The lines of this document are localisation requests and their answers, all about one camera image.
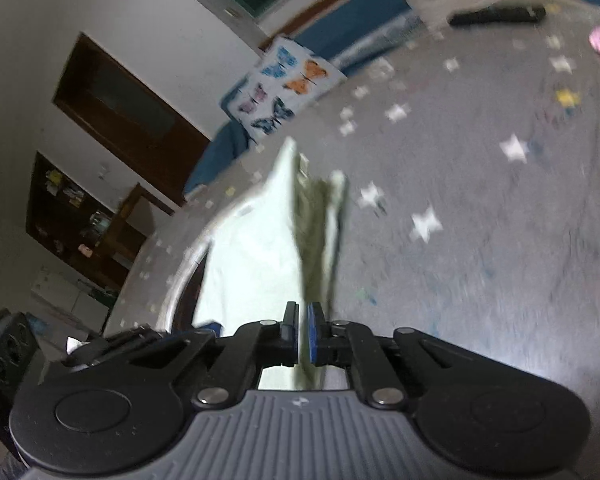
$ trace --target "black remote control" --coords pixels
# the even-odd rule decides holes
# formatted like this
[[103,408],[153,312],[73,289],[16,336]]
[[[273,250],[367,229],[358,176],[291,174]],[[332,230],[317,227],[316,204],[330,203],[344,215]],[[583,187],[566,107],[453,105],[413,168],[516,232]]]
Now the black remote control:
[[487,7],[471,12],[457,12],[448,22],[452,27],[467,27],[486,23],[540,23],[546,16],[542,6]]

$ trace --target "black speaker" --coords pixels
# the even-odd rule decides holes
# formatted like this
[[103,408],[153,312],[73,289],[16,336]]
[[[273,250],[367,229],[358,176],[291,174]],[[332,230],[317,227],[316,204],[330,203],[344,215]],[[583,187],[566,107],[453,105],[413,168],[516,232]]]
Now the black speaker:
[[27,368],[38,350],[36,338],[21,312],[0,312],[0,440],[12,453],[17,451],[9,432],[9,413]]

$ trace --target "gray carpet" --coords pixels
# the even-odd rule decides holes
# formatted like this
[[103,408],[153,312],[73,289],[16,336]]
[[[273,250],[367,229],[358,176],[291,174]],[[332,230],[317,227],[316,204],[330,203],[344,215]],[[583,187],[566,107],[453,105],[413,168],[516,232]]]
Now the gray carpet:
[[[386,56],[391,78],[360,73],[299,114],[143,248],[108,330],[168,318],[192,268],[183,254],[293,136],[313,176],[349,178],[332,319],[378,335],[413,326],[568,386],[593,421],[578,468],[600,479],[600,58],[587,41],[600,11],[554,10],[539,27],[422,37]],[[560,56],[572,73],[554,68]],[[580,103],[564,107],[563,89]],[[385,111],[396,104],[408,113],[393,123]],[[357,126],[346,136],[344,107]],[[500,147],[513,134],[526,163]],[[371,183],[380,198],[360,202]],[[425,243],[412,216],[430,206],[442,230]],[[339,385],[328,374],[327,386]]]

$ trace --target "orange butterfly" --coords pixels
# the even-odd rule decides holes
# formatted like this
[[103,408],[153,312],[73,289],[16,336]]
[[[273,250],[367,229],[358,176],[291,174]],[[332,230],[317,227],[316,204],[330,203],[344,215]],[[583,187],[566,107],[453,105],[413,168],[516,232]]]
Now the orange butterfly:
[[315,85],[315,83],[312,81],[313,79],[328,76],[329,73],[325,69],[318,65],[314,60],[308,59],[304,62],[304,74],[302,74],[302,79],[288,81],[284,85],[284,88],[293,90],[298,95],[307,94],[309,93],[309,83],[313,83]]

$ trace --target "wooden door frame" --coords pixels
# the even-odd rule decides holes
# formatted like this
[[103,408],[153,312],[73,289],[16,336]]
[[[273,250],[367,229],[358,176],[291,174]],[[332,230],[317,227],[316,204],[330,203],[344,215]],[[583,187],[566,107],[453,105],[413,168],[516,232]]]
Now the wooden door frame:
[[70,95],[74,90],[73,85],[77,83],[77,81],[84,76],[83,73],[72,73],[72,62],[75,60],[76,52],[79,49],[89,49],[91,52],[96,53],[98,58],[102,62],[110,62],[120,70],[120,72],[132,81],[136,86],[141,88],[149,97],[157,100],[164,107],[172,112],[176,116],[176,120],[179,118],[185,121],[193,130],[200,134],[200,136],[206,139],[206,136],[202,134],[195,126],[189,123],[177,110],[175,110],[170,104],[168,104],[164,99],[162,99],[158,94],[153,92],[150,88],[148,88],[142,81],[140,81],[133,73],[129,72],[122,64],[120,64],[114,57],[109,55],[104,49],[102,49],[97,43],[95,43],[91,38],[89,38],[84,33],[81,33],[78,37],[70,56],[67,59],[64,70],[62,71],[62,76],[58,83],[58,88],[56,89],[56,94],[53,98],[53,103],[60,108],[72,121],[74,121],[78,126],[80,126],[85,132],[90,134],[95,140],[97,140],[101,145],[103,145],[107,150],[109,150],[113,155],[119,158],[124,164],[126,164],[129,168],[135,171],[139,176],[144,178],[149,184],[155,187],[158,191],[160,191],[163,195],[167,196],[171,201],[178,205],[182,205],[184,203],[184,199],[182,197],[181,189],[173,189],[173,187],[169,186],[166,182],[160,179],[156,174],[147,174],[146,168],[139,164],[133,157],[129,156],[125,150],[119,148],[115,142],[110,140],[106,135],[99,132],[96,128],[94,128],[87,120],[85,120],[70,104],[67,99],[67,96]]

